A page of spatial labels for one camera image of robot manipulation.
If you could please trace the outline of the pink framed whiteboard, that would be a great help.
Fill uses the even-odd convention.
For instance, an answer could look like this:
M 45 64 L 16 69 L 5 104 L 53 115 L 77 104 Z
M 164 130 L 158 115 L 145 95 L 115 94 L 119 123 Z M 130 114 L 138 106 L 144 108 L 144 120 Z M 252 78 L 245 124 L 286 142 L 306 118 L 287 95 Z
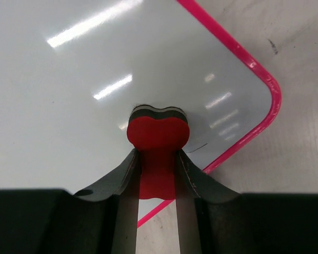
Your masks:
M 281 90 L 196 1 L 0 1 L 0 189 L 84 188 L 130 152 L 142 104 L 187 114 L 184 151 L 209 173 Z

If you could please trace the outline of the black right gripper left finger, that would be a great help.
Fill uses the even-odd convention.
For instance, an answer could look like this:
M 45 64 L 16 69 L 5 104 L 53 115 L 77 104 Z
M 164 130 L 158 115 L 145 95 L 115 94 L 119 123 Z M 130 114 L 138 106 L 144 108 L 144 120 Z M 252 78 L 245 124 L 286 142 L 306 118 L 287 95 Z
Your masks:
M 140 155 L 93 184 L 63 189 L 0 190 L 0 253 L 134 253 Z

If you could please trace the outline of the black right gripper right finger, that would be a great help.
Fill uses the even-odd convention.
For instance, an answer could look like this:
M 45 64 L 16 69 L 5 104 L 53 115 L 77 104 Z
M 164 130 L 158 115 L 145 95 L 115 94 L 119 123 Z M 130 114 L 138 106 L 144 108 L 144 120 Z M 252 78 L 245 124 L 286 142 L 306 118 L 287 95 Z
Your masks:
M 318 253 L 318 194 L 237 193 L 175 156 L 181 253 Z

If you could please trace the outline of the red whiteboard eraser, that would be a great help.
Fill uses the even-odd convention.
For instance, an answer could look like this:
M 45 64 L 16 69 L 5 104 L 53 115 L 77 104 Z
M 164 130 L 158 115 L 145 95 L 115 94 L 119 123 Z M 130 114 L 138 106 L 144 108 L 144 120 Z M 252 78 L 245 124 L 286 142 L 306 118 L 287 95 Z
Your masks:
M 129 117 L 127 138 L 140 153 L 140 199 L 175 199 L 175 154 L 188 142 L 190 128 L 178 107 L 136 106 Z

